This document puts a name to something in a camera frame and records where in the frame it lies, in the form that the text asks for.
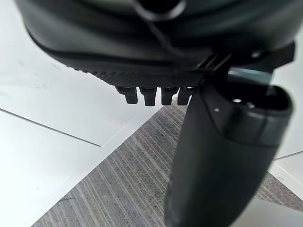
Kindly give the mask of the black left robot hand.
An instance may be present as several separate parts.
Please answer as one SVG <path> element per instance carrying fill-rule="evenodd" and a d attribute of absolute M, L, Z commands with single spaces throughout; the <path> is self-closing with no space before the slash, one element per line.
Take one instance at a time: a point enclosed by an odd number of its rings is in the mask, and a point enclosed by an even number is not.
<path fill-rule="evenodd" d="M 281 144 L 293 102 L 271 85 L 294 60 L 300 0 L 18 0 L 46 54 L 128 104 L 187 106 L 165 196 L 168 227 L 228 227 Z"/>

